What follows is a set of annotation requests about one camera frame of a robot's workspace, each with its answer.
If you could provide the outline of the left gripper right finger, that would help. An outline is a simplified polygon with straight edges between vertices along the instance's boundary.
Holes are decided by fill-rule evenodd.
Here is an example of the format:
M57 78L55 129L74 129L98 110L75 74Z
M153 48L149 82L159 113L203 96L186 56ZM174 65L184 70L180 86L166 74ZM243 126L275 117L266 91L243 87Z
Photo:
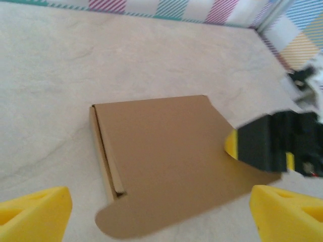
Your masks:
M249 206L261 241L322 241L322 199L255 185Z

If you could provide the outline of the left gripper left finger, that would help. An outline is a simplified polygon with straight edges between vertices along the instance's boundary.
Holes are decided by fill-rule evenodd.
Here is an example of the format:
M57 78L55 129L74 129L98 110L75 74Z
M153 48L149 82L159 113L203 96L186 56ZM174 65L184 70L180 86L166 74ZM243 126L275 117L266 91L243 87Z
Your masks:
M72 208L67 187L1 202L1 241L62 241Z

